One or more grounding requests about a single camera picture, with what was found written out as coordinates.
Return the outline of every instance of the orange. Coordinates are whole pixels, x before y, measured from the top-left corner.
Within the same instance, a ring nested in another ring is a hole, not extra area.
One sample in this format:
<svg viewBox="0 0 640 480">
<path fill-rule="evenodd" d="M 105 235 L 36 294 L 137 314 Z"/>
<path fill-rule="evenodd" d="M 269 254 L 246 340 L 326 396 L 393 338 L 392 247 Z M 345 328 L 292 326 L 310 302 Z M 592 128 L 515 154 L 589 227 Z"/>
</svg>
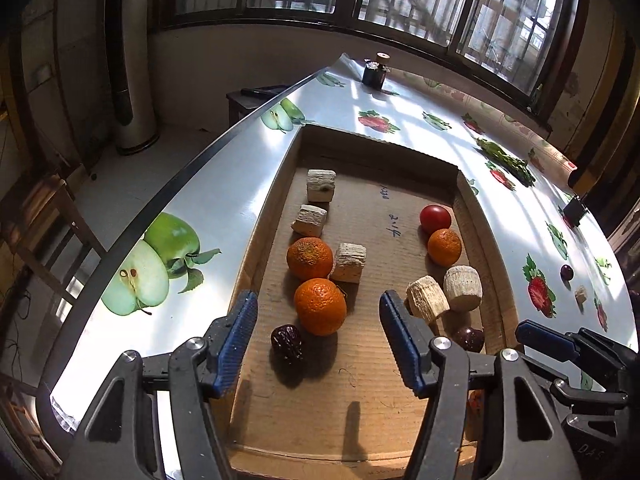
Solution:
<svg viewBox="0 0 640 480">
<path fill-rule="evenodd" d="M 439 229 L 429 237 L 427 252 L 438 265 L 450 267 L 462 254 L 462 242 L 455 231 Z"/>
<path fill-rule="evenodd" d="M 300 280 L 326 278 L 334 267 L 334 254 L 320 238 L 300 238 L 287 250 L 287 265 Z"/>
<path fill-rule="evenodd" d="M 296 289 L 293 296 L 302 326 L 314 335 L 336 332 L 347 317 L 344 294 L 325 278 L 313 278 Z"/>
</svg>

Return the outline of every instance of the window frame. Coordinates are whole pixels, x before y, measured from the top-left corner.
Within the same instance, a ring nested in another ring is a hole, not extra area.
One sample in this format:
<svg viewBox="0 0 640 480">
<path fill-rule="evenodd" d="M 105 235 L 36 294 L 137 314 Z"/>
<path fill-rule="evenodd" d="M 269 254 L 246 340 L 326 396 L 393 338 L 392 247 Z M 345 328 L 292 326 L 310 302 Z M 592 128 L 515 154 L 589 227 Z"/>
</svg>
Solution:
<svg viewBox="0 0 640 480">
<path fill-rule="evenodd" d="M 236 0 L 236 6 L 229 9 L 200 10 L 176 14 L 176 0 L 152 0 L 151 31 L 242 23 L 306 27 L 358 36 L 404 50 L 453 70 L 505 99 L 545 128 L 548 128 L 546 120 L 548 120 L 549 113 L 540 114 L 539 111 L 542 108 L 545 110 L 548 108 L 548 103 L 543 102 L 548 92 L 543 91 L 542 97 L 537 103 L 532 102 L 532 95 L 535 94 L 535 89 L 540 84 L 545 90 L 547 86 L 558 85 L 558 82 L 553 80 L 552 68 L 558 65 L 558 58 L 564 55 L 562 45 L 572 34 L 573 22 L 570 15 L 572 7 L 575 12 L 577 2 L 577 0 L 562 0 L 558 25 L 548 53 L 542 62 L 540 73 L 536 77 L 534 90 L 531 94 L 527 94 L 496 73 L 457 52 L 475 0 L 464 0 L 458 23 L 448 46 L 441 46 L 402 30 L 360 20 L 358 16 L 363 0 L 336 0 L 334 12 L 331 14 L 310 10 L 247 7 L 246 1 Z"/>
</svg>

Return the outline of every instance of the red tomato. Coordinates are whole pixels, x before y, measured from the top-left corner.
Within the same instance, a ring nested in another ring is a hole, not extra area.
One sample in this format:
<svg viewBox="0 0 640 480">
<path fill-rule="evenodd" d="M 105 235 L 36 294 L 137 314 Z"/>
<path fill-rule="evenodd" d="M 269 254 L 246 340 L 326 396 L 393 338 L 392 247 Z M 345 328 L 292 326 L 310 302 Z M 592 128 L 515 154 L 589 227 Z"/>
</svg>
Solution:
<svg viewBox="0 0 640 480">
<path fill-rule="evenodd" d="M 451 227 L 451 215 L 442 206 L 428 205 L 420 211 L 420 225 L 428 235 L 438 229 L 449 229 Z"/>
</svg>

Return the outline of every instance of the fruit-print tablecloth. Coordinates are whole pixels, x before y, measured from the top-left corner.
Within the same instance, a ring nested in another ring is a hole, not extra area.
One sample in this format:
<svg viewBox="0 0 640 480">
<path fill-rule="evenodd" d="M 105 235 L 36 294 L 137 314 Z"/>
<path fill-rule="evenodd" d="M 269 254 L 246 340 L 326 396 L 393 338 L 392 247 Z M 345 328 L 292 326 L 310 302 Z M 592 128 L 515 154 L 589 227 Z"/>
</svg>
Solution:
<svg viewBox="0 0 640 480">
<path fill-rule="evenodd" d="M 43 374 L 60 418 L 77 427 L 121 352 L 171 352 L 226 314 L 264 201 L 294 133 L 306 123 L 402 144 L 455 164 L 494 232 L 520 319 L 563 333 L 587 327 L 638 350 L 622 272 L 602 231 L 591 214 L 573 230 L 562 220 L 560 211 L 571 199 L 566 181 L 572 163 L 522 124 L 463 92 L 396 70 L 376 92 L 361 84 L 362 71 L 343 55 L 266 112 L 233 126 L 237 135 L 190 177 L 144 232 L 136 231 L 119 268 L 108 258 L 101 263 L 113 267 L 110 286 L 97 303 L 81 294 L 68 320 L 88 318 L 80 328 L 67 325 L 73 328 L 66 333 L 78 338 L 73 353 L 61 350 L 57 359 L 68 360 L 60 365 L 63 371 L 49 372 L 50 359 Z M 480 136 L 528 160 L 534 185 L 525 187 L 488 160 L 478 149 Z M 415 229 L 417 219 L 404 222 L 400 232 Z M 564 264 L 575 271 L 570 285 L 559 275 Z M 575 299 L 579 287 L 586 295 L 582 304 Z M 62 347 L 70 345 L 66 340 Z M 597 387 L 571 364 L 527 353 L 567 374 L 573 386 Z M 166 398 L 159 402 L 165 468 L 171 472 L 179 462 L 170 409 Z M 43 430 L 53 441 L 46 423 Z"/>
<path fill-rule="evenodd" d="M 562 218 L 573 196 L 567 185 L 573 163 L 526 126 L 463 92 L 398 70 L 387 76 L 383 92 L 375 92 L 360 83 L 362 70 L 342 56 L 288 100 L 303 121 L 403 144 L 457 165 L 494 232 L 518 318 L 562 333 L 586 327 L 637 351 L 629 296 L 607 239 L 590 213 L 575 229 Z M 488 160 L 478 149 L 479 136 L 527 160 L 534 185 L 525 187 Z M 575 272 L 570 283 L 560 278 L 564 264 Z M 579 287 L 586 292 L 583 304 L 575 299 Z M 567 374 L 573 386 L 592 383 L 572 364 L 526 351 Z"/>
</svg>

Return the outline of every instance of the chair leg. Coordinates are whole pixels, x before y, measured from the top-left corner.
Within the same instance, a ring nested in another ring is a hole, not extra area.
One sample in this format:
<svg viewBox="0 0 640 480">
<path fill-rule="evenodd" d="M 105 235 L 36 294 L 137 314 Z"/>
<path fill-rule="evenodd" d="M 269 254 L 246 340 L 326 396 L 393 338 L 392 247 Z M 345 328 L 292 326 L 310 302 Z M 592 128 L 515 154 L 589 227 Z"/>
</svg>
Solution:
<svg viewBox="0 0 640 480">
<path fill-rule="evenodd" d="M 89 244 L 92 248 L 94 248 L 95 252 L 98 253 L 98 256 L 101 258 L 105 257 L 107 251 L 104 250 L 104 247 L 100 243 L 100 240 L 95 237 L 94 232 L 91 231 L 91 228 L 87 225 L 82 218 L 82 215 L 79 213 L 76 204 L 71 200 L 66 189 L 60 189 L 56 196 L 54 197 L 56 201 L 56 205 L 58 206 L 59 211 L 66 218 L 71 225 L 71 228 L 76 233 L 76 236 L 80 238 L 80 241 L 83 244 Z"/>
<path fill-rule="evenodd" d="M 20 258 L 24 261 L 24 263 L 31 268 L 36 276 L 38 276 L 43 282 L 49 285 L 49 288 L 51 290 L 62 296 L 62 298 L 66 300 L 67 303 L 74 304 L 76 298 L 74 298 L 71 293 L 62 286 L 62 283 L 60 283 L 56 279 L 56 277 L 49 271 L 49 269 L 47 269 L 47 267 L 45 267 L 38 261 L 38 259 L 30 250 L 23 247 L 18 247 L 16 252 L 18 253 L 18 256 L 20 256 Z"/>
</svg>

